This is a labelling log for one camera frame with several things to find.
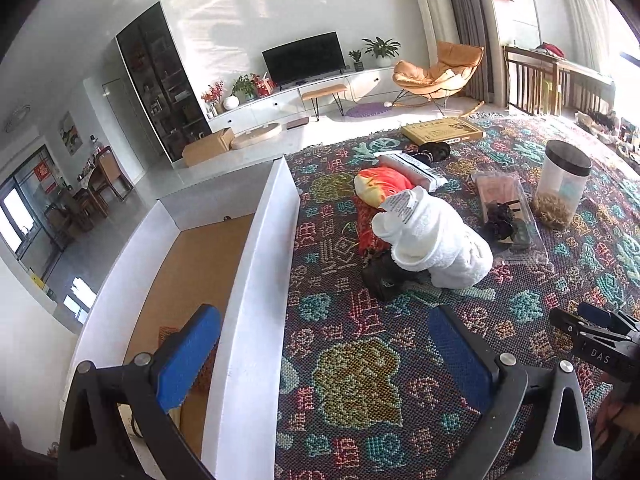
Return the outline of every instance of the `ceiling light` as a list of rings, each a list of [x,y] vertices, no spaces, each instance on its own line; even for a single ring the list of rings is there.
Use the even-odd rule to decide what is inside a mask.
[[[6,133],[14,131],[21,122],[25,120],[31,111],[30,105],[24,105],[13,111],[13,113],[4,122],[4,130]]]

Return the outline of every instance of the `rolled white towel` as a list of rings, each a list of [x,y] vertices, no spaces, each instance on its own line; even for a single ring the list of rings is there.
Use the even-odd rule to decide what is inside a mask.
[[[378,213],[371,222],[376,236],[391,244],[398,266],[413,272],[428,269],[437,287],[467,288],[482,280],[494,262],[487,242],[447,202],[424,188],[405,193],[414,208],[406,222],[395,211]]]

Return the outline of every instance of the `towel tag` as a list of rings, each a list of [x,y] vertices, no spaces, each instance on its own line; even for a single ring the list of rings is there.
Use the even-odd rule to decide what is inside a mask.
[[[387,198],[382,204],[380,204],[380,209],[389,213],[396,213],[400,221],[403,224],[407,224],[411,216],[414,214],[417,205],[417,198],[410,189],[405,189],[404,191],[391,195]]]

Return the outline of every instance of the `jar contents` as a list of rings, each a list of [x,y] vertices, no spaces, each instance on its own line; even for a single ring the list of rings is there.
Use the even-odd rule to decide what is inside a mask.
[[[542,223],[556,231],[567,229],[573,219],[565,201],[556,193],[537,193],[531,206]]]

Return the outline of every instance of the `round purple mat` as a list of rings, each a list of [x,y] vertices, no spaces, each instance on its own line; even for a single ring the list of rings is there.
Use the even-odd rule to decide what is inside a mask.
[[[384,103],[363,103],[347,110],[345,115],[353,118],[371,117],[386,114],[389,110],[391,110],[391,108],[385,107]]]

